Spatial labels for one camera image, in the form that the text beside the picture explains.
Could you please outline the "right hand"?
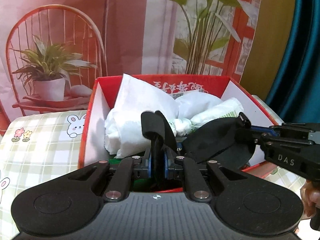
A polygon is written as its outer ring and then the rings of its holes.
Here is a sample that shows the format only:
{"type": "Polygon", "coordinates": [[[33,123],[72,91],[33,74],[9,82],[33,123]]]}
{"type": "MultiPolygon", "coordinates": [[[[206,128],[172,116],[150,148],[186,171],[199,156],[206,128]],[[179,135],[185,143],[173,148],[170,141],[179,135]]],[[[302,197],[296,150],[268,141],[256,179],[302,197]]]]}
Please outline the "right hand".
{"type": "Polygon", "coordinates": [[[310,180],[306,180],[300,189],[300,195],[304,206],[302,220],[310,219],[316,214],[316,209],[319,208],[319,186],[314,186],[310,180]]]}

